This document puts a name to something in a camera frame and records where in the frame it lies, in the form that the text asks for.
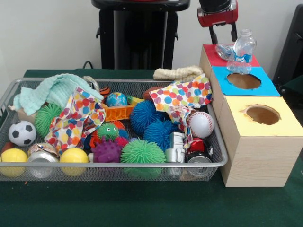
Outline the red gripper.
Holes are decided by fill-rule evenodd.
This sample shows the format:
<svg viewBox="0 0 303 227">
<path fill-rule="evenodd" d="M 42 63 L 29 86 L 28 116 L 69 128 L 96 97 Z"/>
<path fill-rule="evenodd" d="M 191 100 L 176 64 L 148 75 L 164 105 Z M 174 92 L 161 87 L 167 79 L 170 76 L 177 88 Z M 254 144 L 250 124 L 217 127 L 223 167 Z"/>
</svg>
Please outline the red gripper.
<svg viewBox="0 0 303 227">
<path fill-rule="evenodd" d="M 213 26 L 230 24 L 232 41 L 236 42 L 238 20 L 238 2 L 236 0 L 200 0 L 197 18 L 202 27 L 209 27 L 212 44 L 218 44 Z"/>
</svg>

